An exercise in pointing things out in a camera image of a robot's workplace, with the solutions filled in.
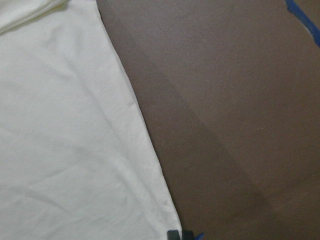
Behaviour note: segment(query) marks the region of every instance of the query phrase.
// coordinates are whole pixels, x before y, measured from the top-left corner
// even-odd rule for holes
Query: brown surface
[[[182,225],[320,239],[320,49],[281,0],[98,0]]]

